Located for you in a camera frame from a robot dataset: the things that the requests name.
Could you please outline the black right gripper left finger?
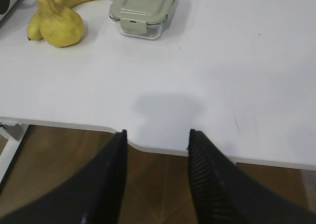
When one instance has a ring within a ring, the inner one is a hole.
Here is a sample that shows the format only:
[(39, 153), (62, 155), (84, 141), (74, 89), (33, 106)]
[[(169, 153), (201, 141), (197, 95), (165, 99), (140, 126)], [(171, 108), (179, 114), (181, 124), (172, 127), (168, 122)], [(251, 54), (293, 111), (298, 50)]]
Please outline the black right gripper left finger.
[(1, 218), (2, 224), (116, 224), (127, 177), (127, 131), (108, 143), (73, 177)]

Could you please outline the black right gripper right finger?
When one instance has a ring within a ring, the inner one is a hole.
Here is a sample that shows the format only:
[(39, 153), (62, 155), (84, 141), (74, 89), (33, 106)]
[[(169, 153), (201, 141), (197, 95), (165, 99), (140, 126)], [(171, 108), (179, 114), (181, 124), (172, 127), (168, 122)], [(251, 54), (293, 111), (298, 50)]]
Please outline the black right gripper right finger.
[(314, 213), (287, 201), (236, 167), (206, 135), (190, 130), (188, 177), (200, 224), (314, 224)]

